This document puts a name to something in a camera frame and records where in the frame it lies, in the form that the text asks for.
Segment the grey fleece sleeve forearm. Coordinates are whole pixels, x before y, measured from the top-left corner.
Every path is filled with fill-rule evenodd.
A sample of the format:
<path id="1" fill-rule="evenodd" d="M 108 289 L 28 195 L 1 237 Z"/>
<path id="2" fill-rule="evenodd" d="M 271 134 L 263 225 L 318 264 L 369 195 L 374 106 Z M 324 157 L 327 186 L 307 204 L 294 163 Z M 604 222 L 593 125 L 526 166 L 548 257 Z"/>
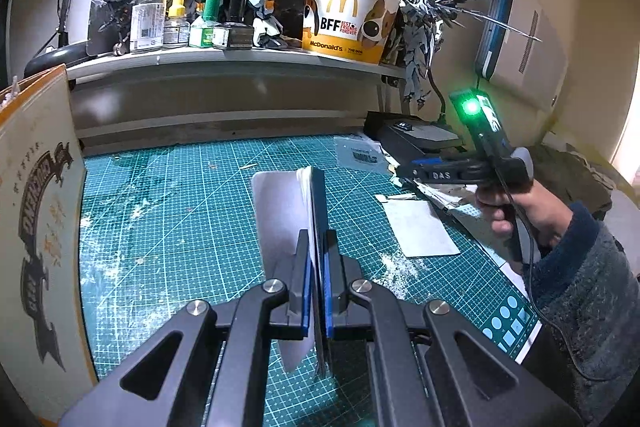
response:
<path id="1" fill-rule="evenodd" d="M 525 285 L 544 314 L 526 369 L 587 426 L 639 424 L 639 281 L 603 222 L 579 202 Z"/>

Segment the person's right hand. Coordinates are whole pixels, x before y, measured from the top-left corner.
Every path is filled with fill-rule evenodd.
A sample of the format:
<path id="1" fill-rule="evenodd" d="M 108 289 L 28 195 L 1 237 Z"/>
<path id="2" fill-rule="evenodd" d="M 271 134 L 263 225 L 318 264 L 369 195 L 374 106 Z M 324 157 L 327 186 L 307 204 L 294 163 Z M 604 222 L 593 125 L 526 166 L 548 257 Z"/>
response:
<path id="1" fill-rule="evenodd" d="M 512 198 L 502 188 L 480 186 L 475 192 L 476 202 L 491 230 L 506 239 L 512 235 L 514 226 L 506 217 L 506 208 L 515 204 L 524 211 L 529 223 L 537 233 L 537 242 L 544 247 L 555 247 L 573 219 L 570 207 L 548 191 L 538 181 L 530 187 L 519 188 Z"/>

